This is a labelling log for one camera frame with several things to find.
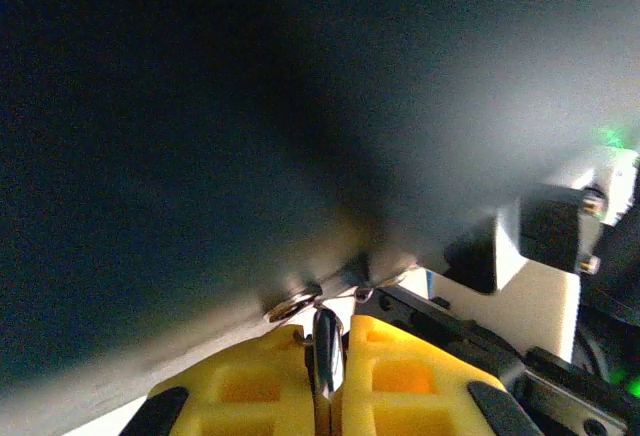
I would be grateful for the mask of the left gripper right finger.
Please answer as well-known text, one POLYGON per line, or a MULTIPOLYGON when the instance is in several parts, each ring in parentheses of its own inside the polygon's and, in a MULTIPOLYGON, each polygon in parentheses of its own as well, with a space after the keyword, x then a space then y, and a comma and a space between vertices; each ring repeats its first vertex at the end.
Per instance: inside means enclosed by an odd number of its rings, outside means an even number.
POLYGON ((540 435, 489 373, 371 316, 351 318, 344 435, 540 435))

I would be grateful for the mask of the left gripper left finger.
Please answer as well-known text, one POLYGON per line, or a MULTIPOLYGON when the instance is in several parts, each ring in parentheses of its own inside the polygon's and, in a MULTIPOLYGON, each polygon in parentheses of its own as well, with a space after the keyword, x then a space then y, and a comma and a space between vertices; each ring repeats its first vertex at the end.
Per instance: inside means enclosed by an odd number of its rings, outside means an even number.
POLYGON ((155 385, 123 435, 313 435, 300 325, 226 348, 155 385))

